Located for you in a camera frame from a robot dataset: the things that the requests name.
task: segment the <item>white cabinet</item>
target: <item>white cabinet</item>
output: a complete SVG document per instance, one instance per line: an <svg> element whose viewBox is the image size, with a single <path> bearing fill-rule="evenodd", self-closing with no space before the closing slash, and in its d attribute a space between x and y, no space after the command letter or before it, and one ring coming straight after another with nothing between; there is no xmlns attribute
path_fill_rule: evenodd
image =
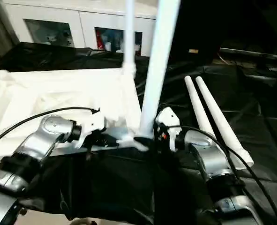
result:
<svg viewBox="0 0 277 225"><path fill-rule="evenodd" d="M126 0L3 0L23 42L123 52ZM157 0L135 1L135 49L150 56Z"/></svg>
<svg viewBox="0 0 277 225"><path fill-rule="evenodd" d="M11 4L6 10L20 41L85 47L78 11Z"/></svg>
<svg viewBox="0 0 277 225"><path fill-rule="evenodd" d="M123 51L124 16L80 12L80 18L87 47ZM136 17L134 24L136 54L150 56L155 20Z"/></svg>

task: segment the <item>black fabric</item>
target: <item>black fabric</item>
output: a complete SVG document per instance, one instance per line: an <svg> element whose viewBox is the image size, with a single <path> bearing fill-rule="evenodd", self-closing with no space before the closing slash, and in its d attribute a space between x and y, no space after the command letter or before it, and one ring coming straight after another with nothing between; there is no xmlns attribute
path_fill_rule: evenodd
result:
<svg viewBox="0 0 277 225"><path fill-rule="evenodd" d="M0 69L15 72L121 66L122 54L95 53L91 49L21 43L0 60ZM135 61L135 83L142 104L148 58L136 57ZM184 77L201 75L242 145L250 152L255 162L252 169L277 206L277 73L196 65L193 61L169 64L159 109L170 106L181 124L198 127ZM215 126L214 131L222 141ZM246 171L239 174L265 222L275 221L255 181ZM70 218L195 224L195 210L212 206L196 164L185 152L157 158L152 152L128 149L52 157L38 181L28 197L45 199L43 211L64 213Z"/></svg>

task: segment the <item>glass cabinet door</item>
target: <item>glass cabinet door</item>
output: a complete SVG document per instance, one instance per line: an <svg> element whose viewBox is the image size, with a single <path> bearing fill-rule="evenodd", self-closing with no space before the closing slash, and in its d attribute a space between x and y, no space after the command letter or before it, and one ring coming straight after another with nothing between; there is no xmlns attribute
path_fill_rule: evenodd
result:
<svg viewBox="0 0 277 225"><path fill-rule="evenodd" d="M21 42L85 47L78 11L11 4L6 10Z"/></svg>
<svg viewBox="0 0 277 225"><path fill-rule="evenodd" d="M34 43L74 47L68 23L24 19Z"/></svg>
<svg viewBox="0 0 277 225"><path fill-rule="evenodd" d="M124 31L117 29L95 27L97 48L110 52L124 52ZM135 32L135 54L142 52L142 32Z"/></svg>

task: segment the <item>white plastic tube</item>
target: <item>white plastic tube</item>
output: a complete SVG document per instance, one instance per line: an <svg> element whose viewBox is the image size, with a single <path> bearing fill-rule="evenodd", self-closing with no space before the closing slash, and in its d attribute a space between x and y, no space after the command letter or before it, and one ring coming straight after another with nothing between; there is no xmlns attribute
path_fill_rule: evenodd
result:
<svg viewBox="0 0 277 225"><path fill-rule="evenodd" d="M189 93L190 101L194 108L195 117L196 117L196 120L198 121L199 128L202 131L205 131L215 137L213 129L205 113L205 110L203 108L199 95L196 92L196 89L191 77L186 76L184 80Z"/></svg>
<svg viewBox="0 0 277 225"><path fill-rule="evenodd" d="M249 165L252 166L254 164L254 161L252 160L250 154L248 151L246 151L241 143L239 142L237 136L233 132L232 128L230 127L228 121L226 120L225 116L223 115L222 111L218 107L217 103L215 102L212 94L208 90L205 82L203 79L199 76L196 78L196 82L199 86L199 89L205 99L205 102L210 110L210 113L217 125L217 128L219 132L221 133L221 136L225 142L225 144L234 150L237 154L239 154L243 160ZM232 153L230 154L230 157L236 167L236 169L241 170L245 169L246 167L243 165L243 163Z"/></svg>
<svg viewBox="0 0 277 225"><path fill-rule="evenodd" d="M178 17L180 0L160 0L156 18L148 77L142 105L140 129L137 135L152 138L172 38Z"/></svg>
<svg viewBox="0 0 277 225"><path fill-rule="evenodd" d="M134 31L135 0L126 0L126 29L124 30L124 74L135 76L135 31Z"/></svg>

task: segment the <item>black table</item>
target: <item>black table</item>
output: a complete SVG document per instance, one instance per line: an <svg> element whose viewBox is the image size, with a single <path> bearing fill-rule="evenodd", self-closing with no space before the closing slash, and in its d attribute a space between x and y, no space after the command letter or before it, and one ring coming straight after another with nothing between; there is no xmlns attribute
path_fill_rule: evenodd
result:
<svg viewBox="0 0 277 225"><path fill-rule="evenodd" d="M0 69L21 72L117 68L121 67L122 57L88 48L20 43L0 59ZM148 60L135 59L135 83L141 104ZM183 125L198 127L184 83L188 74L203 77L250 152L255 162L252 169L277 206L277 73L262 74L227 65L200 67L198 62L187 61L169 64L159 108L170 106ZM194 224L194 210L212 205L195 162L185 152L178 152L166 165L158 165L155 160L151 152L135 149L93 154L89 163L85 153L52 157L28 197L36 198L40 210L64 213L70 218L97 217L146 224L153 223L155 217L157 224ZM264 220L275 220L255 181L246 171L240 171L240 175Z"/></svg>

